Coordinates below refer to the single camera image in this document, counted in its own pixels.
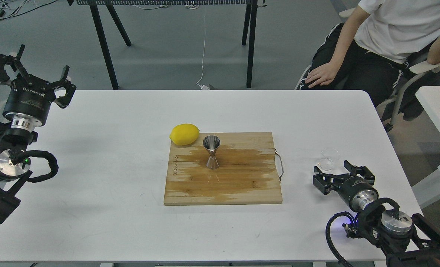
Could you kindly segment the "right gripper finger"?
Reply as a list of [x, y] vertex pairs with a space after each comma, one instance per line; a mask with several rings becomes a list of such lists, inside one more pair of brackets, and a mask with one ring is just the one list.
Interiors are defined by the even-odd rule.
[[348, 179], [348, 174], [325, 174], [318, 166], [314, 167], [313, 185], [324, 195], [331, 191], [338, 191], [346, 179]]
[[366, 166], [352, 165], [349, 161], [344, 160], [344, 167], [347, 169], [352, 177], [360, 176], [368, 184], [374, 185], [375, 176]]

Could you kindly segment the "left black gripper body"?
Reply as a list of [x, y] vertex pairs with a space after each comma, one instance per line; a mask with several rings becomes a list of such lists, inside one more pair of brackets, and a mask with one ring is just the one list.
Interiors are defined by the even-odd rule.
[[45, 125], [55, 93], [47, 81], [40, 78], [26, 82], [16, 78], [11, 82], [11, 93], [3, 110], [3, 117], [11, 122], [11, 128], [33, 131]]

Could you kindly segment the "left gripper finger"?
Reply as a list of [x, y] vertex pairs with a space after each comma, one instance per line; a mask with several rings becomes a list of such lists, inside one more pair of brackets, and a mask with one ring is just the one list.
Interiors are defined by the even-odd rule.
[[10, 66], [13, 72], [16, 73], [16, 77], [21, 78], [24, 84], [29, 86], [29, 74], [20, 62], [24, 49], [25, 45], [23, 44], [20, 46], [16, 56], [0, 54], [0, 85], [11, 85], [10, 77], [5, 70], [5, 66]]
[[[47, 84], [47, 99], [51, 103], [55, 103], [60, 108], [67, 108], [74, 96], [76, 86], [68, 79], [69, 66], [65, 66], [62, 70], [61, 78], [59, 81], [55, 81]], [[56, 98], [55, 92], [64, 89], [64, 96]]]

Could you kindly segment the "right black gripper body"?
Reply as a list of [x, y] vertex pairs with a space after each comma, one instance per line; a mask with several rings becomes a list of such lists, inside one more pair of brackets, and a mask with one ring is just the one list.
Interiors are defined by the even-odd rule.
[[364, 211], [364, 208], [378, 200], [379, 194], [372, 185], [360, 177], [350, 177], [335, 183], [336, 191], [353, 212]]

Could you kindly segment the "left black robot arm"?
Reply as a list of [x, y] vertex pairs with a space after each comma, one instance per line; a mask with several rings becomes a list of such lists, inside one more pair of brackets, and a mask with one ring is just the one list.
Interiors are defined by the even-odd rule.
[[27, 147], [37, 141], [36, 127], [45, 125], [52, 103], [67, 108], [76, 86], [68, 80], [69, 66], [61, 79], [49, 82], [29, 74], [20, 62], [25, 49], [13, 55], [0, 54], [0, 85], [11, 92], [3, 110], [7, 123], [0, 123], [0, 225], [19, 206], [16, 193], [29, 181], [54, 177], [59, 166], [53, 154]]

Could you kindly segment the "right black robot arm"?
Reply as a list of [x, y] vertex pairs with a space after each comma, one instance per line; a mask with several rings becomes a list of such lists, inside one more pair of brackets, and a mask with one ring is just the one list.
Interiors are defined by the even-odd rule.
[[331, 226], [340, 216], [350, 222], [343, 224], [348, 238], [365, 238], [381, 249], [388, 267], [440, 267], [440, 232], [421, 214], [408, 216], [390, 198], [380, 198], [374, 188], [375, 176], [366, 166], [344, 161], [347, 174], [325, 174], [314, 167], [313, 185], [324, 195], [336, 191], [345, 204], [356, 213], [334, 214], [325, 227], [325, 239], [338, 263], [351, 263], [336, 249], [331, 239]]

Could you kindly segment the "person's right hand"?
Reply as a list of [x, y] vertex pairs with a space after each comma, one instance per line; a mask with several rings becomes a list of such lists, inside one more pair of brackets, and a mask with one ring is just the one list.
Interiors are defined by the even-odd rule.
[[307, 88], [329, 85], [335, 79], [340, 66], [340, 62], [330, 61], [313, 69], [305, 80]]

